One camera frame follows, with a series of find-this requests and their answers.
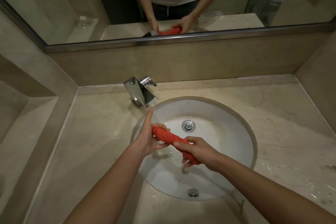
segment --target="red cloth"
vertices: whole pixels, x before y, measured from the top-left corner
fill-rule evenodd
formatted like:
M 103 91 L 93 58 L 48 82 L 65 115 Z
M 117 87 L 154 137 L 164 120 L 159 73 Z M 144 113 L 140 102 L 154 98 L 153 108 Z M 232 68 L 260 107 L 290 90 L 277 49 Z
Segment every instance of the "red cloth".
M 171 28 L 168 31 L 159 31 L 159 35 L 178 35 L 181 34 L 182 28 L 177 27 L 177 28 Z
M 181 137 L 179 137 L 177 135 L 174 135 L 173 133 L 170 133 L 170 132 L 168 132 L 168 131 L 166 131 L 162 128 L 159 128 L 157 126 L 152 126 L 152 135 L 155 136 L 156 139 L 158 139 L 158 140 L 160 140 L 164 143 L 171 144 L 173 146 L 174 146 L 173 143 L 175 141 L 190 144 L 187 140 L 184 140 Z M 179 151 L 182 152 L 182 155 L 183 155 L 184 158 L 189 160 L 194 165 L 201 164 L 201 162 L 199 162 L 190 152 L 182 151 L 182 150 L 179 150 Z

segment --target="sink basin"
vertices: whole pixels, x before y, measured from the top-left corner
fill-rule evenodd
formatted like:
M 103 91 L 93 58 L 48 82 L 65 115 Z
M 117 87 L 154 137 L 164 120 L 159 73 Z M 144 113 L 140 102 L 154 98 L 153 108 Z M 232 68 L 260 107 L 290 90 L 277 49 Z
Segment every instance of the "sink basin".
M 257 157 L 254 133 L 246 120 L 226 105 L 207 98 L 185 96 L 162 101 L 153 111 L 152 123 L 166 124 L 172 133 L 182 138 L 202 137 L 217 151 L 249 168 L 254 167 Z M 133 140 L 144 118 L 134 128 Z M 192 121 L 194 128 L 187 122 L 187 128 L 191 129 L 186 129 L 186 121 Z M 172 145 L 147 156 L 139 173 L 157 190 L 185 200 L 210 200 L 234 190 L 228 180 L 208 170 L 204 164 L 183 168 L 182 153 Z M 191 197 L 190 189 L 196 189 L 198 196 Z

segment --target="person's left hand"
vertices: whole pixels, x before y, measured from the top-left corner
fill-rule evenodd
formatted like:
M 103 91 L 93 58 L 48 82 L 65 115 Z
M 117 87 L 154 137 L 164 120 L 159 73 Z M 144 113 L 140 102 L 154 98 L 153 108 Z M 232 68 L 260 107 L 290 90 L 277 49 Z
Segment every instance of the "person's left hand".
M 153 109 L 150 107 L 146 114 L 140 133 L 136 138 L 136 140 L 134 141 L 139 144 L 139 147 L 141 148 L 141 151 L 144 154 L 144 156 L 147 156 L 156 150 L 163 149 L 169 146 L 169 144 L 165 143 L 158 144 L 155 137 L 152 136 L 152 126 L 157 126 L 159 128 L 163 128 L 166 131 L 170 131 L 170 129 L 167 128 L 165 124 L 161 123 L 152 124 L 151 122 L 152 115 L 153 115 Z
M 180 19 L 177 24 L 172 26 L 172 28 L 181 27 L 182 28 L 181 34 L 185 34 L 189 32 L 191 26 L 193 25 L 195 21 L 196 20 L 189 14 L 187 16 L 184 16 L 182 19 Z

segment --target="hand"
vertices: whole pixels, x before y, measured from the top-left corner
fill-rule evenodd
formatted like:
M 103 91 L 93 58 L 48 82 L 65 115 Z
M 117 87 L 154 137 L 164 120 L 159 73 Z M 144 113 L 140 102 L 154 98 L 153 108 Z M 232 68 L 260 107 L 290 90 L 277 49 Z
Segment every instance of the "hand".
M 159 31 L 159 23 L 156 19 L 149 19 L 148 20 L 149 25 L 150 25 L 150 29 L 153 30 L 154 32 L 158 32 Z
M 189 14 L 180 19 L 180 21 L 172 27 L 173 28 L 181 27 L 182 28 L 181 34 L 185 34 L 189 32 L 191 26 L 195 21 L 196 20 Z
M 216 171 L 216 162 L 221 153 L 216 151 L 201 137 L 187 136 L 185 139 L 193 144 L 174 142 L 174 146 L 180 150 L 190 152 L 195 158 L 205 164 L 208 169 Z M 187 162 L 186 158 L 183 158 L 182 163 L 184 167 L 193 165 L 191 162 Z
M 153 115 L 153 109 L 149 108 L 145 120 L 143 122 L 142 128 L 140 130 L 140 133 L 138 137 L 134 140 L 134 143 L 138 144 L 138 148 L 140 148 L 144 157 L 151 154 L 153 151 L 163 149 L 169 146 L 169 144 L 165 143 L 158 144 L 155 137 L 152 136 L 152 126 L 157 126 L 159 128 L 163 128 L 166 131 L 170 131 L 170 129 L 167 128 L 165 124 L 161 123 L 152 124 L 151 122 L 152 115 Z

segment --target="mirror frame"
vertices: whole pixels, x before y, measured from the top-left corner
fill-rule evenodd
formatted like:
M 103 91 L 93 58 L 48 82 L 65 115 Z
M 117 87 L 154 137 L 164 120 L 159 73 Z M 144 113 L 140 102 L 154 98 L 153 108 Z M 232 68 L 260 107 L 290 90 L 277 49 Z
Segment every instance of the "mirror frame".
M 336 16 L 325 23 L 302 24 L 292 26 L 277 26 L 267 28 L 245 28 L 231 29 L 208 32 L 188 33 L 183 35 L 134 37 L 114 40 L 103 40 L 93 42 L 81 42 L 71 44 L 48 45 L 26 22 L 25 20 L 7 3 L 0 0 L 0 11 L 2 11 L 23 33 L 34 42 L 44 53 L 61 53 L 72 51 L 137 47 L 158 44 L 176 44 L 195 41 L 209 41 L 219 39 L 234 39 L 257 36 L 272 36 L 286 34 L 302 34 L 315 32 L 333 32 L 336 30 Z

